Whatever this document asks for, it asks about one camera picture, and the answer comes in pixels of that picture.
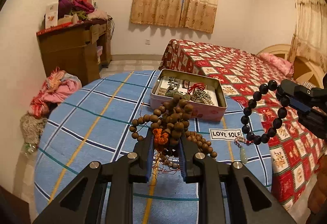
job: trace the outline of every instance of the metal bolt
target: metal bolt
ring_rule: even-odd
[[[100,166],[100,163],[97,162],[97,161],[92,161],[92,162],[90,163],[90,168],[91,168],[91,169],[96,169],[96,168],[98,168],[99,166]]]
[[[240,169],[243,167],[243,164],[239,161],[233,163],[234,168]]]
[[[136,158],[137,158],[137,153],[135,153],[135,152],[130,152],[130,153],[127,154],[127,157],[128,157],[129,159],[131,159],[131,160],[136,159]]]
[[[199,160],[203,160],[205,158],[205,154],[203,154],[202,152],[197,152],[195,154],[195,157]]]

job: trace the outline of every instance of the headboard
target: headboard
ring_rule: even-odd
[[[291,45],[289,44],[277,44],[263,49],[258,54],[271,53],[277,57],[287,59],[287,55],[290,48]],[[302,82],[310,82],[317,87],[323,88],[324,76],[325,76],[325,72],[320,66],[316,65],[313,62],[308,61],[303,57],[295,58],[293,78],[299,84],[301,84]]]

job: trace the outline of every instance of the white label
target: white label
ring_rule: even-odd
[[[237,136],[242,136],[241,129],[209,129],[211,140],[231,140],[234,141]]]

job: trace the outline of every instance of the green teardrop pendant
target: green teardrop pendant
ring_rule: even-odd
[[[245,149],[243,147],[240,149],[240,158],[241,158],[241,162],[243,164],[247,163],[247,156],[246,156],[246,153],[245,153]]]

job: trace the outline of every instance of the red string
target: red string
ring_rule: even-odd
[[[195,91],[195,89],[198,88],[200,90],[204,90],[205,85],[203,83],[196,83],[192,87],[189,87],[187,90],[188,94],[191,94],[192,91]]]

